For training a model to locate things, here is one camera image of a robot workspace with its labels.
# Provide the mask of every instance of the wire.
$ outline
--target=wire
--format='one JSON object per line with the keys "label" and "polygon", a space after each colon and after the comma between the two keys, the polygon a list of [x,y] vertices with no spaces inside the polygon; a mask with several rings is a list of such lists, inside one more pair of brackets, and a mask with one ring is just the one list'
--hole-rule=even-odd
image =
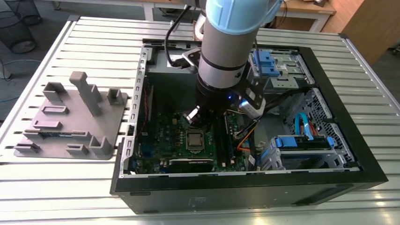
{"label": "wire", "polygon": [[0,59],[0,64],[2,64],[2,70],[3,70],[3,78],[5,78],[6,82],[10,82],[13,80],[13,77],[10,76],[9,78],[6,78],[6,69],[5,69],[5,64],[3,64],[2,59]]}
{"label": "wire", "polygon": [[2,103],[2,102],[10,102],[10,101],[13,101],[13,100],[15,100],[15,99],[18,99],[18,98],[19,98],[19,96],[15,97],[15,98],[7,99],[7,100],[0,100],[0,103]]}
{"label": "wire", "polygon": [[[299,93],[306,93],[311,90],[311,87],[303,87],[301,89],[294,89],[294,90],[290,90],[287,92],[285,92],[279,97],[277,97],[274,100],[271,100],[267,104],[266,104],[266,108],[265,108],[265,113],[263,115],[273,109],[275,108],[277,106],[279,106],[283,101],[293,95],[295,94],[299,94]],[[258,124],[258,122],[261,121],[262,117],[258,117],[253,122],[251,124],[247,125],[247,127],[238,132],[237,136],[241,136],[247,130],[250,130],[253,128],[254,125]]]}
{"label": "wire", "polygon": [[181,23],[181,20],[182,20],[183,16],[189,12],[190,8],[191,8],[191,6],[187,6],[186,9],[183,10],[183,12],[181,13],[181,16],[178,17],[178,19],[175,20],[173,26],[170,27],[170,30],[167,32],[166,39],[165,39],[165,50],[166,50],[167,61],[171,64],[173,67],[179,67],[179,65],[175,62],[173,62],[173,59],[171,59],[171,56],[170,56],[169,38],[170,38],[170,35],[173,33],[173,31],[175,30],[177,25]]}
{"label": "wire", "polygon": [[245,143],[246,139],[249,139],[249,136],[251,135],[251,133],[254,132],[254,130],[257,129],[257,126],[253,128],[253,130],[249,132],[249,134],[246,135],[245,139],[242,140],[242,142],[239,143],[237,149],[239,150],[242,147],[242,144]]}
{"label": "wire", "polygon": [[286,22],[286,20],[287,20],[287,15],[289,15],[289,4],[287,4],[287,1],[286,1],[286,0],[283,1],[283,3],[285,3],[286,9],[285,9],[285,12],[283,12],[283,17],[282,17],[282,19],[281,19],[281,23],[279,23],[279,25],[278,25],[275,28],[279,28],[279,27],[283,25],[283,23]]}
{"label": "wire", "polygon": [[250,151],[251,149],[249,149],[249,148],[238,148],[238,150],[241,150],[241,151]]}
{"label": "wire", "polygon": [[238,113],[238,114],[246,114],[245,112],[239,112],[239,111],[235,111],[235,110],[231,110],[231,109],[227,109],[227,111],[230,111],[233,113]]}
{"label": "wire", "polygon": [[0,64],[2,64],[2,70],[3,70],[3,79],[10,82],[13,80],[13,77],[10,76],[10,78],[6,78],[6,68],[5,66],[11,64],[11,63],[15,63],[15,62],[23,62],[23,61],[29,61],[29,62],[42,62],[41,60],[15,60],[15,61],[11,61],[11,62],[7,62],[7,63],[3,63],[3,60],[0,59]]}

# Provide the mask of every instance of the cable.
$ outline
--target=cable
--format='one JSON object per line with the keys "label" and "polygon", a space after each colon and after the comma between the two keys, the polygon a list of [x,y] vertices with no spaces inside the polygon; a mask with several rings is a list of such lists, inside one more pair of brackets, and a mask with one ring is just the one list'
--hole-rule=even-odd
{"label": "cable", "polygon": [[0,100],[0,103],[2,103],[2,102],[10,102],[10,101],[13,101],[13,100],[15,100],[15,99],[18,99],[18,98],[19,98],[19,96],[15,97],[15,98],[7,99],[7,100]]}
{"label": "cable", "polygon": [[287,1],[286,1],[286,0],[283,1],[283,3],[285,3],[286,9],[285,9],[285,12],[283,12],[283,17],[282,17],[282,19],[281,19],[281,24],[279,24],[275,28],[279,28],[279,27],[283,25],[283,23],[286,22],[286,20],[287,20],[287,15],[289,15],[289,4],[287,4]]}
{"label": "cable", "polygon": [[238,112],[235,110],[227,109],[227,111],[233,112],[233,113],[238,113],[238,114],[246,114],[245,112]]}
{"label": "cable", "polygon": [[173,33],[173,31],[175,30],[177,25],[181,23],[181,20],[182,20],[183,16],[189,12],[190,8],[191,8],[191,6],[187,6],[186,9],[183,10],[183,12],[181,13],[181,16],[178,17],[178,19],[175,20],[173,26],[170,27],[170,30],[169,30],[167,35],[166,35],[165,50],[166,50],[166,56],[167,56],[169,63],[171,64],[173,67],[179,67],[179,65],[173,61],[171,56],[170,56],[169,38],[170,38],[170,35]]}
{"label": "cable", "polygon": [[13,80],[13,77],[10,78],[6,78],[6,69],[5,69],[5,66],[11,64],[11,63],[15,63],[15,62],[23,62],[23,61],[29,61],[29,62],[42,62],[41,60],[15,60],[15,61],[11,61],[11,62],[7,62],[7,63],[3,63],[3,60],[0,59],[0,64],[2,64],[2,70],[3,70],[3,78],[7,82],[10,82]]}
{"label": "cable", "polygon": [[238,150],[241,150],[241,151],[250,151],[251,149],[249,149],[249,148],[238,148]]}
{"label": "cable", "polygon": [[10,76],[10,78],[6,78],[6,69],[5,69],[5,64],[3,64],[2,59],[0,59],[0,64],[2,64],[2,70],[3,70],[3,78],[5,78],[6,82],[10,82],[13,80],[13,77]]}
{"label": "cable", "polygon": [[250,134],[250,155],[254,157],[254,163],[250,163],[250,171],[257,171],[258,170],[258,149],[257,149],[257,144],[255,144],[255,132],[251,132]]}
{"label": "cable", "polygon": [[[265,113],[263,115],[273,109],[275,108],[277,106],[279,106],[283,101],[293,95],[295,94],[299,94],[299,93],[306,93],[311,90],[311,87],[303,87],[303,88],[299,88],[299,89],[294,89],[294,90],[290,90],[287,92],[285,92],[279,97],[277,97],[274,100],[271,100],[267,104],[266,104],[266,108],[265,108]],[[254,121],[251,122],[251,124],[247,125],[247,127],[239,131],[237,133],[237,136],[241,136],[247,130],[250,130],[253,128],[254,125],[258,124],[258,122],[261,121],[262,117],[258,117],[257,119],[254,119]]]}
{"label": "cable", "polygon": [[242,140],[242,142],[239,143],[237,149],[241,149],[242,144],[245,143],[246,139],[249,139],[249,136],[251,135],[251,133],[254,132],[254,130],[257,129],[257,126],[253,128],[253,130],[249,132],[249,134],[246,135],[245,139]]}
{"label": "cable", "polygon": [[[303,120],[305,131],[301,131],[301,119]],[[314,140],[311,125],[306,113],[299,112],[295,117],[295,135],[306,134],[310,140]]]}

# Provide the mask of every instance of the white table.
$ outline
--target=white table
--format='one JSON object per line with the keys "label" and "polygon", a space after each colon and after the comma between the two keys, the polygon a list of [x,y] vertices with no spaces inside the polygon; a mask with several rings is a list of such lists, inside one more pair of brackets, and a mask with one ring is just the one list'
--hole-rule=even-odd
{"label": "white table", "polygon": [[[21,132],[45,101],[45,84],[62,82],[73,89],[70,74],[83,70],[89,83],[101,90],[119,87],[133,97],[142,39],[165,39],[169,28],[167,22],[91,17],[67,22],[0,128],[0,221],[74,225],[399,224],[399,104],[351,43],[335,34],[263,29],[258,40],[261,44],[314,49],[390,178],[373,189],[351,192],[313,207],[137,216],[125,202],[110,195],[115,157],[90,161],[14,156],[13,146],[22,140]],[[171,39],[193,40],[193,25],[183,23]],[[121,131],[126,132],[126,128],[127,123],[122,122]]]}
{"label": "white table", "polygon": [[[134,0],[59,0],[59,1],[53,1],[55,8],[61,8],[61,4],[58,4],[58,3],[63,2],[63,1],[79,2],[79,3],[95,3],[95,4],[106,4],[106,5],[141,6],[141,7],[143,7],[145,19],[147,21],[154,21],[154,9],[155,8],[185,9],[185,5],[182,5],[182,4],[145,2],[145,1],[134,1]],[[287,17],[314,19],[315,22],[313,24],[310,31],[321,32],[329,19],[330,19],[330,16],[333,14],[334,14],[334,12],[325,11],[325,9],[322,8],[322,11],[319,11],[317,13],[289,12]],[[283,16],[283,12],[279,11],[277,16]]]}

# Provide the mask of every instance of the black cable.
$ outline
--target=black cable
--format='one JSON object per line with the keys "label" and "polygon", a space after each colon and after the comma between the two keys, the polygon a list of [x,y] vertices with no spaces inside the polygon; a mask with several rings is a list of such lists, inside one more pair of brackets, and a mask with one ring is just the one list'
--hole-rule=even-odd
{"label": "black cable", "polygon": [[253,163],[250,163],[249,171],[257,171],[258,170],[258,150],[257,150],[257,144],[255,144],[255,132],[253,132],[250,134],[249,141],[250,141],[250,155],[255,159],[255,165]]}
{"label": "black cable", "polygon": [[191,6],[187,6],[186,9],[183,10],[183,12],[181,13],[181,16],[178,17],[178,19],[175,20],[173,26],[170,27],[170,30],[167,32],[167,35],[166,35],[166,40],[165,40],[165,50],[166,50],[166,56],[167,56],[167,60],[169,60],[169,63],[171,64],[173,67],[179,67],[179,65],[173,61],[171,59],[171,56],[170,56],[170,51],[169,51],[169,38],[170,38],[170,35],[177,27],[177,25],[181,23],[181,20],[183,18],[183,16],[186,15],[186,13],[189,12]]}
{"label": "black cable", "polygon": [[283,25],[283,23],[286,22],[286,20],[287,20],[287,15],[289,15],[289,4],[287,4],[287,1],[283,1],[283,3],[285,3],[286,9],[285,9],[285,12],[283,12],[283,17],[282,17],[282,19],[281,19],[281,24],[279,24],[275,28],[279,28],[279,27]]}
{"label": "black cable", "polygon": [[[311,87],[303,87],[295,90],[290,90],[287,92],[285,92],[279,97],[277,97],[274,100],[271,100],[267,104],[266,104],[266,108],[265,108],[265,113],[263,115],[277,106],[279,106],[283,101],[293,95],[299,94],[299,93],[306,93],[311,90]],[[249,131],[250,129],[254,128],[255,125],[258,125],[258,122],[261,121],[262,117],[258,117],[257,119],[254,119],[254,121],[246,126],[245,129],[242,129],[242,131],[238,132],[237,136],[241,136],[246,131]]]}
{"label": "black cable", "polygon": [[0,59],[0,64],[2,64],[2,70],[3,70],[3,78],[5,78],[6,82],[10,82],[13,80],[13,77],[10,76],[10,78],[6,78],[6,69],[5,69],[5,63],[3,63],[2,59]]}

